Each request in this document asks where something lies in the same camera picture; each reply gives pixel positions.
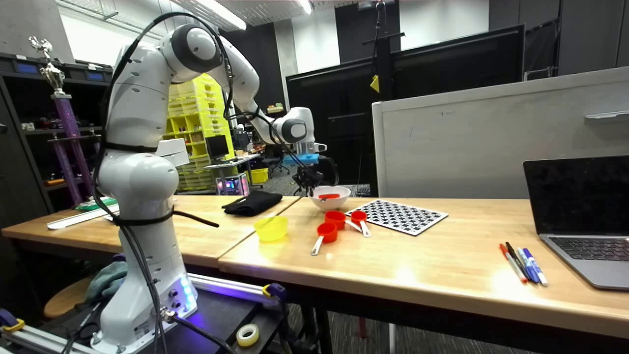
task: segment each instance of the ceiling light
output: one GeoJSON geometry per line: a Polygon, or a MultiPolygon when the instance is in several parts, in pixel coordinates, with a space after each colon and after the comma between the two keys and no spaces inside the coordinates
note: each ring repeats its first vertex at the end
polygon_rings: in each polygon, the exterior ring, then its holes
{"type": "Polygon", "coordinates": [[[248,24],[242,18],[239,18],[235,12],[231,12],[229,9],[219,5],[217,0],[197,0],[197,3],[203,5],[205,9],[209,9],[211,12],[215,12],[217,16],[221,16],[223,20],[231,22],[239,30],[248,28],[248,24]]]}
{"type": "Polygon", "coordinates": [[[296,0],[296,3],[303,9],[305,14],[313,12],[311,0],[296,0]]]}

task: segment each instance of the pen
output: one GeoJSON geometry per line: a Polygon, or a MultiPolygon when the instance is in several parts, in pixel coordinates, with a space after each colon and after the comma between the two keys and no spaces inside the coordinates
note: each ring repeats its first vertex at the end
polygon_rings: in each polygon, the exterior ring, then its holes
{"type": "Polygon", "coordinates": [[[520,270],[520,266],[518,266],[518,262],[512,258],[510,250],[508,250],[504,245],[500,245],[500,250],[504,252],[506,260],[512,264],[516,276],[518,276],[524,284],[528,284],[526,274],[520,270]]]}
{"type": "Polygon", "coordinates": [[[518,252],[518,256],[522,258],[522,262],[526,264],[526,268],[528,268],[528,272],[529,272],[529,280],[533,282],[533,284],[541,284],[541,280],[539,280],[539,276],[537,276],[537,270],[533,268],[533,262],[531,262],[531,258],[528,258],[528,254],[526,254],[526,250],[524,248],[518,248],[516,250],[518,252]]]}
{"type": "Polygon", "coordinates": [[[508,247],[510,256],[516,260],[518,268],[526,274],[526,278],[531,284],[535,284],[535,280],[531,278],[531,272],[528,270],[528,264],[524,262],[524,256],[520,256],[510,243],[506,243],[506,247],[508,247]]]}
{"type": "Polygon", "coordinates": [[[543,270],[537,266],[537,262],[535,262],[533,254],[529,252],[529,248],[524,248],[524,254],[528,256],[531,268],[537,272],[539,282],[541,282],[543,286],[549,286],[543,270]]]}

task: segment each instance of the black and white checkerboard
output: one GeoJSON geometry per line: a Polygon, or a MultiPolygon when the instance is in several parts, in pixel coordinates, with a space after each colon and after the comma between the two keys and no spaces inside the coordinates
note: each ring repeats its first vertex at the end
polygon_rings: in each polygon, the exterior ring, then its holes
{"type": "Polygon", "coordinates": [[[425,231],[433,229],[435,225],[439,225],[449,217],[447,213],[417,209],[417,207],[398,205],[388,201],[374,201],[355,211],[368,213],[368,221],[372,225],[380,225],[384,229],[392,229],[412,237],[423,235],[425,231]]]}

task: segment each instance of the red pen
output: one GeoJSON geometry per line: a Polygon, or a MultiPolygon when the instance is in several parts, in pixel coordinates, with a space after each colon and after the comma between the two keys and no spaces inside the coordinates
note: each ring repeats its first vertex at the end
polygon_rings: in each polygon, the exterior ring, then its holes
{"type": "Polygon", "coordinates": [[[500,245],[500,252],[504,252],[506,260],[512,264],[514,272],[518,274],[518,278],[528,284],[528,276],[520,270],[518,262],[512,258],[510,250],[506,245],[500,245]]]}

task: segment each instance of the yellow cup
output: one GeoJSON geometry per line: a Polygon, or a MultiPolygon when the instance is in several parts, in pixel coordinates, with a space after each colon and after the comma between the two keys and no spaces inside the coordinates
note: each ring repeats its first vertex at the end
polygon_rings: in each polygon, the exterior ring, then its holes
{"type": "Polygon", "coordinates": [[[282,243],[288,239],[288,217],[264,219],[254,225],[260,243],[282,243]]]}
{"type": "Polygon", "coordinates": [[[252,170],[252,186],[264,186],[270,182],[270,170],[252,170]]]}

